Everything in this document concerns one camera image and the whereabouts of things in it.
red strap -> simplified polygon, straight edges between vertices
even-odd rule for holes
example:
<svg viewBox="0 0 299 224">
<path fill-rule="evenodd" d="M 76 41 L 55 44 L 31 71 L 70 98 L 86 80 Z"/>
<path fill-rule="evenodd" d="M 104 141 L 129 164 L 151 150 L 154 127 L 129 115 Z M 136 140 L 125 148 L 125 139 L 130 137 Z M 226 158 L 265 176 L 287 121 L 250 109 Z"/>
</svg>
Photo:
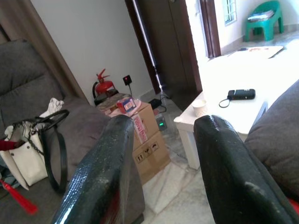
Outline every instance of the red strap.
<svg viewBox="0 0 299 224">
<path fill-rule="evenodd" d="M 4 188 L 11 194 L 11 196 L 23 207 L 23 209 L 31 214 L 34 215 L 37 212 L 37 207 L 31 203 L 29 200 L 24 198 L 17 190 L 15 190 L 12 186 L 8 183 L 5 183 L 3 180 L 0 180 L 0 183 L 3 184 Z"/>
<path fill-rule="evenodd" d="M 289 198 L 290 203 L 292 204 L 294 210 L 297 212 L 297 214 L 299 215 L 299 203 L 290 199 Z"/>
<path fill-rule="evenodd" d="M 14 149 L 14 141 L 0 140 L 0 151 L 8 151 Z"/>
</svg>

handbag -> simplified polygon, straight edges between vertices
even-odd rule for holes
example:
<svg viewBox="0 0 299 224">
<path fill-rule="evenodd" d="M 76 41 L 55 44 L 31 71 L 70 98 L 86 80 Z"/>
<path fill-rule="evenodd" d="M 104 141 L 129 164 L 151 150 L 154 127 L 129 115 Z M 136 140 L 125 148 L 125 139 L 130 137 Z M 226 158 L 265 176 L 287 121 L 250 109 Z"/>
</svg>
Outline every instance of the handbag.
<svg viewBox="0 0 299 224">
<path fill-rule="evenodd" d="M 19 184 L 29 190 L 29 186 L 48 177 L 52 188 L 59 193 L 65 191 L 67 184 L 67 154 L 64 138 L 57 130 L 57 124 L 68 116 L 68 110 L 61 110 L 45 118 L 27 119 L 5 130 L 6 140 L 25 143 L 9 151 L 0 151 L 0 155 Z M 54 129 L 60 147 L 61 178 L 55 180 L 51 170 L 50 151 L 45 142 L 48 130 Z"/>
</svg>

curtain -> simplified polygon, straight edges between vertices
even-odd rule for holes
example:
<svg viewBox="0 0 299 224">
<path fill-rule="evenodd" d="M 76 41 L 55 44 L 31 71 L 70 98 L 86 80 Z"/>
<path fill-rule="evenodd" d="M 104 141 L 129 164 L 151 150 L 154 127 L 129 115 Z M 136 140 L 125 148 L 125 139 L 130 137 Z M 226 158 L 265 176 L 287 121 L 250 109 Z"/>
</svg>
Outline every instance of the curtain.
<svg viewBox="0 0 299 224">
<path fill-rule="evenodd" d="M 30 0 L 0 0 L 0 43 L 26 39 L 43 57 L 66 95 L 86 99 Z"/>
</svg>

box label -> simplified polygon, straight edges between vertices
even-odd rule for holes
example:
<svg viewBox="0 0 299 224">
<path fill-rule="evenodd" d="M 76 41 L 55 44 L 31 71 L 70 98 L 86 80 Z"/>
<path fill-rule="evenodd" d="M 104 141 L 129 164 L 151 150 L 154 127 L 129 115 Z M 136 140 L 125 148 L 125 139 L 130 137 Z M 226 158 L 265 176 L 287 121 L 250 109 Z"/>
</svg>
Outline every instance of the box label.
<svg viewBox="0 0 299 224">
<path fill-rule="evenodd" d="M 139 114 L 136 114 L 132 117 L 134 121 L 134 128 L 138 135 L 139 141 L 142 143 L 145 143 L 148 140 L 148 137 L 146 136 L 145 126 L 139 116 Z"/>
<path fill-rule="evenodd" d="M 159 149 L 159 145 L 158 145 L 157 142 L 155 142 L 154 144 L 152 144 L 150 147 L 151 147 L 151 150 L 152 150 L 153 152 Z"/>
<path fill-rule="evenodd" d="M 136 162 L 141 163 L 142 161 L 144 161 L 146 158 L 148 158 L 152 154 L 153 154 L 153 151 L 150 148 L 146 148 L 135 157 Z"/>
</svg>

window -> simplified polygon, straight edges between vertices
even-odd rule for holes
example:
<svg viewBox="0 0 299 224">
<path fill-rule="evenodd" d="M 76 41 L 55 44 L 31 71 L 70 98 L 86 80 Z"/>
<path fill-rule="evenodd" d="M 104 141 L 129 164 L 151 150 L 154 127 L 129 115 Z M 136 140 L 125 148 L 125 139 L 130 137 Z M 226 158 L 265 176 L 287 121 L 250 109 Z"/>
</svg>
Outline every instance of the window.
<svg viewBox="0 0 299 224">
<path fill-rule="evenodd" d="M 224 22 L 228 25 L 237 20 L 237 14 L 235 10 L 235 0 L 222 0 L 223 2 L 223 12 L 224 12 Z"/>
</svg>

